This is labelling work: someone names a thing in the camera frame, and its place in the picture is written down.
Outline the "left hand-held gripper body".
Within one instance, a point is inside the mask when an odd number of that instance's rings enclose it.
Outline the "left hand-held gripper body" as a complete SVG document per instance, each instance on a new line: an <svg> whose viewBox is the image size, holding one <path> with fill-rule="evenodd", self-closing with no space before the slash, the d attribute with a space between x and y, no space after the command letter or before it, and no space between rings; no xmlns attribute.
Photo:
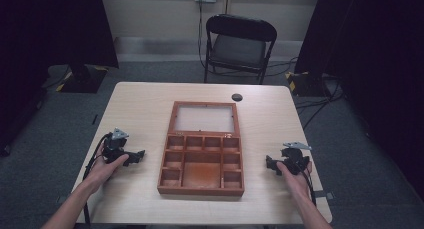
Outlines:
<svg viewBox="0 0 424 229"><path fill-rule="evenodd" d="M125 154L123 147L126 144L128 136L128 133L119 128L115 128L113 132L106 135L102 156L105 157L107 164L114 162L121 155Z"/></svg>

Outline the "black stand base yellow tape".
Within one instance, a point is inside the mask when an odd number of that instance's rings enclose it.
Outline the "black stand base yellow tape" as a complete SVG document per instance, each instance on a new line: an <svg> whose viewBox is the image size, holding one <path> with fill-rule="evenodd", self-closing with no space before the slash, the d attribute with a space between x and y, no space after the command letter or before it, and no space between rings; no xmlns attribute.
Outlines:
<svg viewBox="0 0 424 229"><path fill-rule="evenodd" d="M104 67L84 64L70 65L70 69L71 72L57 87L57 92L95 94L108 72Z"/></svg>
<svg viewBox="0 0 424 229"><path fill-rule="evenodd" d="M285 74L289 89L299 97L329 97L330 92L322 77L315 77L309 72Z"/></svg>

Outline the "black folding chair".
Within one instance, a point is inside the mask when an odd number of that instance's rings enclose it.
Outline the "black folding chair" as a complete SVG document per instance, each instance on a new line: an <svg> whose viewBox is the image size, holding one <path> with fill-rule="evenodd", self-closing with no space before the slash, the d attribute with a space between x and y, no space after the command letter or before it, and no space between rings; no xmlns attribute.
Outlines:
<svg viewBox="0 0 424 229"><path fill-rule="evenodd" d="M269 22L242 16L218 14L206 22L207 46L204 82L209 67L249 72L262 84L277 31Z"/></svg>

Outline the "wooden box with glass lid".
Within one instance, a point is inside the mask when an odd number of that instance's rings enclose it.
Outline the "wooden box with glass lid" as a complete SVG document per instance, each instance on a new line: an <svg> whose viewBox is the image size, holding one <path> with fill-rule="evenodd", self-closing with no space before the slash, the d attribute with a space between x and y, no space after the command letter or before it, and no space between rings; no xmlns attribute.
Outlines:
<svg viewBox="0 0 424 229"><path fill-rule="evenodd" d="M161 194L244 194L242 143L234 103L176 101L157 189Z"/></svg>

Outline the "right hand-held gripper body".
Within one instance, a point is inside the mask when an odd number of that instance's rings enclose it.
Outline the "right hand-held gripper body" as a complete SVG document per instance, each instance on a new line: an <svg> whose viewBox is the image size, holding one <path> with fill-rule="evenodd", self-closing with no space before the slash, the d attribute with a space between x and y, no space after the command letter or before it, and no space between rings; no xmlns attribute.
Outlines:
<svg viewBox="0 0 424 229"><path fill-rule="evenodd" d="M304 172L310 162L310 157L304 156L302 149L311 150L312 147L301 142L286 142L284 146L285 148L281 150L284 157L283 164L293 175Z"/></svg>

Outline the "person's left hand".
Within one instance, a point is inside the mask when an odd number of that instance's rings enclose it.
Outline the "person's left hand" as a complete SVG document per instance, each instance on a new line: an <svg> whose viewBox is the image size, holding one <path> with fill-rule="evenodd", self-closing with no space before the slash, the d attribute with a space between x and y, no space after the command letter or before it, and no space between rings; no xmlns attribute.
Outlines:
<svg viewBox="0 0 424 229"><path fill-rule="evenodd" d="M127 154L120 156L115 161L107 164L103 158L97 159L89 172L87 178L83 181L88 193L93 194L100 186L114 173L114 171L122 166L129 158Z"/></svg>

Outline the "black curtain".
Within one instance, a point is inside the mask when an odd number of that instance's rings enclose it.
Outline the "black curtain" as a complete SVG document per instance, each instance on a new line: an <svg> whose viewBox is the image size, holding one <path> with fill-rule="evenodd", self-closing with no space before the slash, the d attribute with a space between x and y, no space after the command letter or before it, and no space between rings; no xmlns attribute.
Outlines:
<svg viewBox="0 0 424 229"><path fill-rule="evenodd" d="M103 0L0 0L0 156L41 103L48 69L118 66Z"/></svg>
<svg viewBox="0 0 424 229"><path fill-rule="evenodd" d="M295 70L340 77L424 200L424 0L317 0Z"/></svg>

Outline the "person's right hand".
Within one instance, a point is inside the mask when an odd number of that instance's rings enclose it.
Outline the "person's right hand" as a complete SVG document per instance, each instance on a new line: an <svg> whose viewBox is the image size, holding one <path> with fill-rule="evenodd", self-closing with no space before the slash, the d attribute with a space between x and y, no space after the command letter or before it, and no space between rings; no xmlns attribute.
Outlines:
<svg viewBox="0 0 424 229"><path fill-rule="evenodd" d="M288 185L289 192L291 193L292 199L296 203L301 201L310 202L310 189L307 179L301 174L293 175L282 162L278 162L277 167L282 172L285 182Z"/></svg>

